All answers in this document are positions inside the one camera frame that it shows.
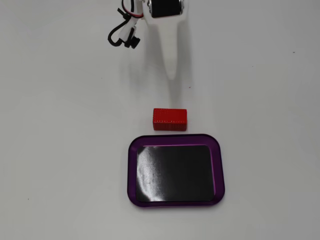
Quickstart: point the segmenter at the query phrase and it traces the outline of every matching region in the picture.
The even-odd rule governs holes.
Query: white table surface
[[[191,0],[175,81],[145,22],[108,43],[119,6],[0,0],[0,239],[319,240],[320,1]],[[220,204],[131,204],[153,108],[219,141]]]

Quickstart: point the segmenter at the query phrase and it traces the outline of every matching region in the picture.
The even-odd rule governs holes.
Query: red block
[[[155,131],[186,131],[187,130],[186,109],[164,109],[153,110],[153,129]]]

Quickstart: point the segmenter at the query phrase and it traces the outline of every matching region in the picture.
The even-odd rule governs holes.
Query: cable
[[[124,0],[121,0],[121,5],[122,5],[122,8],[123,10],[125,11],[125,13],[123,11],[121,11],[119,8],[118,8],[118,12],[123,16],[123,18],[125,19],[125,21],[123,23],[121,23],[120,25],[118,25],[117,27],[115,27],[108,35],[108,41],[109,43],[114,46],[114,47],[119,47],[121,46],[122,43],[124,43],[124,46],[129,48],[130,46],[134,49],[136,48],[136,46],[139,44],[140,42],[140,39],[139,38],[136,38],[134,36],[134,32],[135,30],[132,28],[131,31],[130,31],[130,34],[129,34],[129,37],[128,37],[128,40],[126,42],[124,42],[122,39],[118,39],[117,42],[114,42],[112,40],[112,35],[118,31],[119,29],[121,29],[122,27],[124,27],[132,18],[136,18],[136,19],[140,19],[140,18],[143,18],[144,15],[143,14],[135,14],[133,13],[135,11],[135,0],[131,0],[131,11],[128,11],[125,7],[125,4],[124,4]]]
[[[135,3],[134,3],[134,0],[131,0],[131,11],[128,11],[125,7],[125,4],[124,4],[124,0],[121,1],[121,5],[122,5],[122,8],[123,10],[129,14],[131,17],[133,18],[136,18],[136,19],[141,19],[144,17],[144,14],[135,14],[133,13],[133,11],[135,10]]]
[[[108,41],[109,43],[114,46],[114,47],[119,47],[121,44],[122,44],[122,40],[119,39],[117,42],[114,42],[112,40],[112,35],[118,31],[120,28],[122,28],[124,25],[126,25],[129,21],[130,21],[131,17],[129,17],[127,20],[125,20],[123,23],[121,23],[119,26],[117,26],[116,28],[114,28],[110,33],[109,33],[109,36],[108,36]]]

